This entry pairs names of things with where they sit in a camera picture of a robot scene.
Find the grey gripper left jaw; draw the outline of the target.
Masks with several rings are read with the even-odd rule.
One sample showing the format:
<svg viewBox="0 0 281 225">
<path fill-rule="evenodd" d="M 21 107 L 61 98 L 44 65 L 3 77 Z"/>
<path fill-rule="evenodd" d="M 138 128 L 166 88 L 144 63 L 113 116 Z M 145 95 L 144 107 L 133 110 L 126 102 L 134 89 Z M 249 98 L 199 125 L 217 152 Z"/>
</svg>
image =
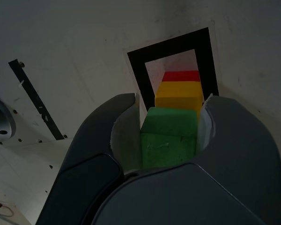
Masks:
<svg viewBox="0 0 281 225">
<path fill-rule="evenodd" d="M 112 129 L 121 116 L 139 110 L 139 96 L 119 94 L 81 124 L 67 151 L 38 225 L 90 225 L 104 200 L 124 180 L 111 149 Z"/>
</svg>

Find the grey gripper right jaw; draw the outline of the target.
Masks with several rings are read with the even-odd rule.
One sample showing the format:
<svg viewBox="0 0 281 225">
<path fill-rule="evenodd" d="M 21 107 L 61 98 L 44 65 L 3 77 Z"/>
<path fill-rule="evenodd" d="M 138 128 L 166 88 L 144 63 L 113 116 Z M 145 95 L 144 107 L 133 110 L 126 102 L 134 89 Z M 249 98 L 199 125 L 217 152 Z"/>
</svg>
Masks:
<svg viewBox="0 0 281 225">
<path fill-rule="evenodd" d="M 281 158 L 270 132 L 236 100 L 212 96 L 206 148 L 189 162 L 117 188 L 95 225 L 281 225 Z"/>
</svg>

